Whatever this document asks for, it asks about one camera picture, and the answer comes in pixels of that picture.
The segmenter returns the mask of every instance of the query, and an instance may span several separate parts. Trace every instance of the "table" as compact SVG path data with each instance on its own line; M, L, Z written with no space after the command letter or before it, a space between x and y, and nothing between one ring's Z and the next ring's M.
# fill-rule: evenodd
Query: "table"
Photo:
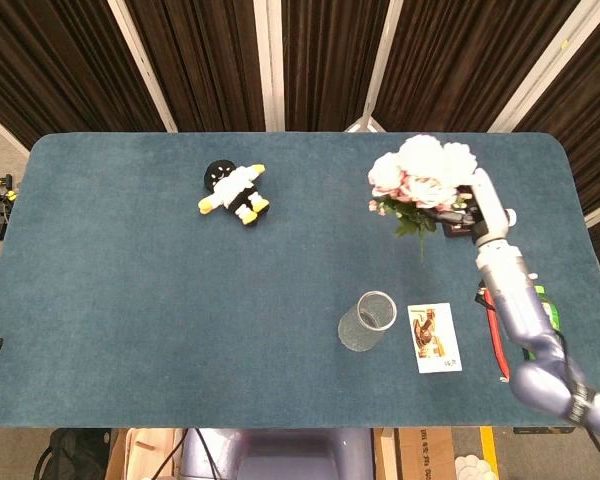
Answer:
M44 137L0 261L0 425L555 422L498 381L471 241L439 229L421 260L417 237L367 211L367 171L410 135ZM562 147L535 133L436 136L469 144L517 211L510 243L600 388L600 273ZM267 166L257 186L271 210L256 228L198 213L219 158ZM398 320L354 353L337 322L372 289L395 299ZM406 308L438 302L451 303L463 371L420 375Z

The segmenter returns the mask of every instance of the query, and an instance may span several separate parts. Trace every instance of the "floor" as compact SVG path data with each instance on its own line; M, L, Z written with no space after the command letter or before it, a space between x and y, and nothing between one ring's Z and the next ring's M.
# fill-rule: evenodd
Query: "floor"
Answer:
M0 136L0 176L11 173L17 184L25 166L26 158ZM29 480L50 432L0 428L0 480ZM502 480L600 480L600 457L581 430L566 435L514 435L511 428L496 428L494 436ZM453 442L456 455L482 457L477 428L455 428Z

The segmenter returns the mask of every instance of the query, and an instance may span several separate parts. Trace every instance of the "stuffed toy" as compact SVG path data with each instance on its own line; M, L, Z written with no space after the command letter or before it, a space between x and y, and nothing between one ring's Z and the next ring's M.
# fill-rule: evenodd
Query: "stuffed toy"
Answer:
M229 160L216 160L207 167L204 186L212 192L198 203L200 213L224 208L235 213L244 225L255 225L258 215L269 210L269 200L262 198L251 183L265 170L264 165L236 167Z

